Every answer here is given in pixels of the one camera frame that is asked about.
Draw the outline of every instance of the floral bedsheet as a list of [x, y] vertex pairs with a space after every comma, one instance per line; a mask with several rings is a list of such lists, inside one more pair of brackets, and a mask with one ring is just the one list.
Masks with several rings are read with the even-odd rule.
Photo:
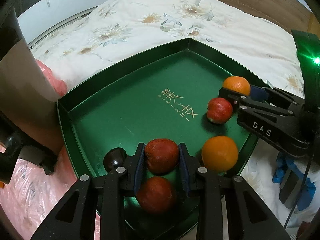
[[[218, 0], [108, 0], [32, 49], [72, 89], [93, 74], [144, 50], [186, 37], [241, 63], [270, 86], [303, 97], [293, 37], [268, 20]], [[277, 151], [259, 141], [242, 175], [280, 222], [289, 213], [272, 183]]]

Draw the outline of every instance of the orange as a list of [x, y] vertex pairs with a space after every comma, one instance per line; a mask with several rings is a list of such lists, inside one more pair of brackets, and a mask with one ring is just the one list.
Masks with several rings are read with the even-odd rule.
[[222, 87], [239, 92], [244, 95], [250, 95], [250, 84], [243, 77], [228, 77], [222, 84]]
[[238, 148], [228, 136], [216, 136], [207, 140], [201, 150], [204, 166], [222, 172], [230, 170], [238, 160]]

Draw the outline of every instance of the screw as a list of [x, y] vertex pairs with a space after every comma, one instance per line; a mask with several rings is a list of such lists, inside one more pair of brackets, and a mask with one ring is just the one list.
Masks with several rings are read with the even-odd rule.
[[243, 181], [243, 178], [241, 176], [235, 176], [233, 179], [235, 180], [235, 182], [242, 182]]
[[125, 167], [118, 167], [118, 168], [116, 169], [116, 172], [118, 172], [118, 173], [124, 173], [124, 172], [125, 172]]
[[200, 173], [206, 173], [208, 170], [207, 170], [206, 167], [199, 167], [199, 168], [198, 168], [198, 171], [199, 171]]
[[83, 175], [80, 176], [80, 180], [81, 181], [86, 181], [88, 179], [89, 179], [89, 175], [87, 175], [87, 174], [83, 174]]

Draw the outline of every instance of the blue gripper pad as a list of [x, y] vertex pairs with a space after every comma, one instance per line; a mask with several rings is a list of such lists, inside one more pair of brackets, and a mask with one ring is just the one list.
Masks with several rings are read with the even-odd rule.
[[263, 102], [268, 99], [269, 94], [261, 87], [250, 85], [250, 97], [254, 101]]
[[179, 144], [179, 168], [180, 168], [180, 175], [181, 175], [181, 182], [184, 192], [187, 196], [189, 196], [190, 186], [189, 186], [189, 171], [186, 164], [186, 160]]
[[136, 195], [138, 190], [140, 189], [140, 185], [141, 185], [141, 181], [142, 181], [142, 175], [143, 175], [143, 170], [144, 170], [144, 148], [146, 147], [146, 145], [143, 145], [143, 148], [141, 150], [140, 153], [140, 158], [137, 164], [137, 169], [136, 172], [134, 174], [134, 186], [133, 186], [133, 190], [134, 190], [134, 194]]

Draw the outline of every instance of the chinese characters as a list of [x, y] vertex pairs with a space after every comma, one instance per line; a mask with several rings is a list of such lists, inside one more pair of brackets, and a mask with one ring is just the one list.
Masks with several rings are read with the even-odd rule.
[[175, 95], [174, 92], [171, 92], [168, 88], [163, 90], [161, 94], [158, 95], [158, 97], [164, 100], [168, 105], [170, 105], [174, 109], [174, 111], [180, 114], [181, 117], [187, 119], [189, 122], [190, 120], [193, 120], [196, 115], [199, 115], [195, 114], [190, 105], [184, 106], [178, 103], [178, 98], [183, 97]]

